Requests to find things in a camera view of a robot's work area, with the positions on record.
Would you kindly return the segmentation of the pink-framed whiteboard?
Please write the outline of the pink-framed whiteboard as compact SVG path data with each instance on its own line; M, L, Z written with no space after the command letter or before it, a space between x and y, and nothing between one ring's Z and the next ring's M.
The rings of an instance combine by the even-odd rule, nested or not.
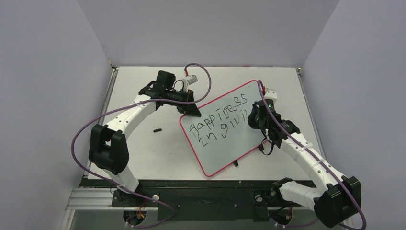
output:
M258 82L251 80L200 106L200 117L179 119L205 176L214 176L263 142L262 132L248 125L252 105L260 99Z

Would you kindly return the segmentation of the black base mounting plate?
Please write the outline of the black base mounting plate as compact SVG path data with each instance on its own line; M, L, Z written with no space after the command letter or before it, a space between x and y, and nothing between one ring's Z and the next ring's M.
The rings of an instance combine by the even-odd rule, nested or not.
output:
M299 204L283 200L276 192L278 185L275 180L141 180L136 192L168 207L119 189L113 192L111 205L125 208L125 218L136 215L131 223L140 223L147 216L147 208L153 207L158 209L158 220L170 215L172 221L290 220L288 209Z

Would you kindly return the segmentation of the aluminium table frame rail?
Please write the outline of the aluminium table frame rail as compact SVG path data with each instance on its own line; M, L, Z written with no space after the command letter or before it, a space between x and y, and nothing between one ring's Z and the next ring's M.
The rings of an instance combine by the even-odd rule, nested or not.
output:
M161 201L175 209L186 204L210 204L238 207L243 203L254 204L252 190L244 188L146 188L145 194L153 198L145 205L131 205L114 194L109 188L74 188L67 204L67 210L157 210Z

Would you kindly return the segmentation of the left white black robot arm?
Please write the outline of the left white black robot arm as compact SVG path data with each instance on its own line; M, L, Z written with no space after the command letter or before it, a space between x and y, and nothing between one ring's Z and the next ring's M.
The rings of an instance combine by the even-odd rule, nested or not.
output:
M139 91L131 108L105 125L95 125L91 129L89 160L118 184L119 197L129 205L138 206L144 199L142 184L128 167L128 137L147 116L165 104L175 106L183 115L200 117L194 104L194 92L188 88L197 80L195 75L186 75L181 79L182 88L176 90L175 75L160 70L157 78Z

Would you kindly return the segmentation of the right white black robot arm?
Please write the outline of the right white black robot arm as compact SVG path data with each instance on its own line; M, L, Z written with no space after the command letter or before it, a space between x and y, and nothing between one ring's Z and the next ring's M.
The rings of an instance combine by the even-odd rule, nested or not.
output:
M305 186L285 177L272 185L271 201L277 205L299 204L313 211L326 227L340 225L351 230L351 218L361 207L360 181L345 176L322 158L294 123L282 120L275 112L272 99L253 103L248 125L287 153L315 185Z

